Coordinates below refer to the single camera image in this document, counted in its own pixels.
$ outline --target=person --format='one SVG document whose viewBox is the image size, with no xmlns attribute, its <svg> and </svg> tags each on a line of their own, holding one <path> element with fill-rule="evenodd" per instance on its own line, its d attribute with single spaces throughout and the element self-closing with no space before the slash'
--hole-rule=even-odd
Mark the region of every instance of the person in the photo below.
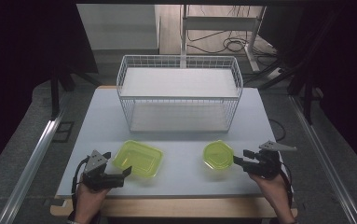
<svg viewBox="0 0 357 224">
<path fill-rule="evenodd" d="M 268 200 L 273 207 L 281 224 L 296 223 L 295 217 L 289 207 L 285 182 L 281 175 L 277 175 L 273 179 L 265 179 L 252 174 L 249 174 L 249 177 L 259 186 L 266 200 Z M 110 189 L 103 189 L 94 192 L 86 187 L 86 185 L 80 183 L 76 190 L 77 202 L 75 218 L 74 222 L 71 223 L 89 224 L 92 218 L 101 209 L 103 200 L 109 190 Z"/>
</svg>

